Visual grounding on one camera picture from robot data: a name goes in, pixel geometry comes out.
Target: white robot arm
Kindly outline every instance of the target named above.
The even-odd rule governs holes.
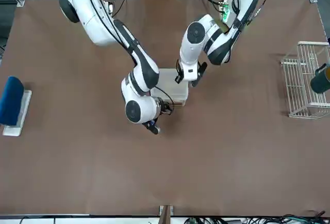
[[[96,45],[105,46],[118,42],[131,56],[135,64],[133,70],[121,83],[127,118],[143,124],[154,134],[159,115],[172,112],[168,103],[150,96],[159,79],[156,63],[141,47],[138,40],[119,20],[114,20],[107,11],[103,0],[59,0],[65,16],[72,22],[81,22],[87,35]]]
[[[228,32],[223,33],[210,15],[191,23],[183,37],[180,48],[180,59],[177,62],[179,84],[182,80],[192,82],[196,86],[207,67],[200,64],[198,57],[204,50],[213,65],[221,65],[230,60],[230,52],[252,16],[258,0],[232,0],[231,9],[235,18]]]

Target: white tray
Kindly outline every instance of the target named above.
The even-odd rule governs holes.
[[[32,91],[30,90],[24,90],[23,97],[22,97],[22,103],[21,103],[21,110],[19,114],[19,118],[17,121],[16,126],[7,126],[5,125],[3,135],[5,136],[20,136],[24,124],[24,120],[26,117],[27,109],[29,107],[29,103],[31,100]]]

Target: brown table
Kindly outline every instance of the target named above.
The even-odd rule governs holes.
[[[174,67],[185,29],[209,11],[202,0],[128,0],[118,18]],[[210,66],[155,136],[125,117],[126,52],[92,44],[57,1],[27,0],[0,67],[0,89],[15,75],[33,91],[22,135],[0,136],[0,213],[329,214],[330,119],[287,117],[279,61],[300,40],[325,41],[317,6],[267,0],[231,62]]]

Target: white wire rack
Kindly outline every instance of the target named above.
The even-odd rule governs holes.
[[[290,53],[296,47],[296,55]],[[319,119],[330,113],[330,103],[326,95],[312,91],[310,81],[315,76],[319,63],[330,62],[329,44],[327,42],[298,42],[281,60],[283,66],[289,117]]]

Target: blue object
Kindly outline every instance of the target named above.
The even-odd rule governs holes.
[[[15,126],[21,110],[21,102],[24,93],[22,82],[10,76],[5,85],[5,90],[0,100],[0,123]]]

